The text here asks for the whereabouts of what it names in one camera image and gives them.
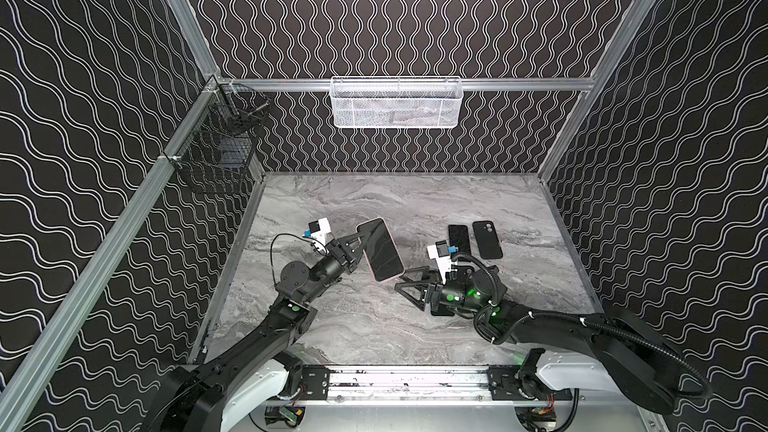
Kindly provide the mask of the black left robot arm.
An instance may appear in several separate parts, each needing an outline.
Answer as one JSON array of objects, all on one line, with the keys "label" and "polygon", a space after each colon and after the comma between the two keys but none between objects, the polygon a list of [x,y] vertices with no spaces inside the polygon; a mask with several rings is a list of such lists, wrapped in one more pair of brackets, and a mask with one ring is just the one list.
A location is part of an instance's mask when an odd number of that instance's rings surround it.
[{"label": "black left robot arm", "polygon": [[140,429],[230,431],[267,399],[298,395],[301,361],[287,349],[313,322],[311,302],[357,269],[369,237],[358,232],[330,240],[313,266],[286,264],[262,322],[212,361],[168,373]]}]

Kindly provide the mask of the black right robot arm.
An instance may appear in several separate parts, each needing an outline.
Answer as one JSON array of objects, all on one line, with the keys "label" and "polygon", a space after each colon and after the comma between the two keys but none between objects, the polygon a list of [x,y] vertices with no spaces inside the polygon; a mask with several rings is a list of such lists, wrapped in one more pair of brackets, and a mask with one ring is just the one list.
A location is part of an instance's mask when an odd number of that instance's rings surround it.
[{"label": "black right robot arm", "polygon": [[465,318],[492,345],[532,345],[515,375],[497,380],[496,389],[547,400],[565,389],[606,386],[662,415],[682,397],[679,355],[630,313],[575,314],[520,304],[507,297],[497,267],[416,272],[419,279],[403,276],[395,290],[420,310]]}]

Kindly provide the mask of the black smartphone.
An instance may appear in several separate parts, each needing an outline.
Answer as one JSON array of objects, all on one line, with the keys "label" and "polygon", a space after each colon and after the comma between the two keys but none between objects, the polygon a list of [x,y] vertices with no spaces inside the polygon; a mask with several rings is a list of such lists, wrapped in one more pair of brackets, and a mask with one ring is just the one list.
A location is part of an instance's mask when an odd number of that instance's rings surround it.
[{"label": "black smartphone", "polygon": [[453,310],[444,304],[431,305],[430,314],[438,317],[453,317],[455,315]]},{"label": "black smartphone", "polygon": [[405,272],[396,244],[382,218],[359,224],[357,232],[365,242],[365,257],[376,282],[393,280]]}]

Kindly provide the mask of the black phone case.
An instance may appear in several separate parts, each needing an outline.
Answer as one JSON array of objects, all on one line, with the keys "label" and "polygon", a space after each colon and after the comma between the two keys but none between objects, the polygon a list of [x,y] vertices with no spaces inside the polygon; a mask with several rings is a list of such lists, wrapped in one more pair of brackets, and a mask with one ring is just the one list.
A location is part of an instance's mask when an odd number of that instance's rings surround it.
[{"label": "black phone case", "polygon": [[497,230],[492,221],[475,221],[472,223],[472,229],[482,259],[498,260],[503,258]]}]

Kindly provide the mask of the black phone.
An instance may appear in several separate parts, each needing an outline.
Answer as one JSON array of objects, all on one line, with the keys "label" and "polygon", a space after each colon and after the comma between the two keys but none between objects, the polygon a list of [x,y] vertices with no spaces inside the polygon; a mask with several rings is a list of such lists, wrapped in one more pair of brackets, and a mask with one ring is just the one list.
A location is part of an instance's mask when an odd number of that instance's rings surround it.
[{"label": "black phone", "polygon": [[450,224],[448,226],[448,240],[451,247],[458,252],[471,254],[471,241],[469,228],[466,225]]}]

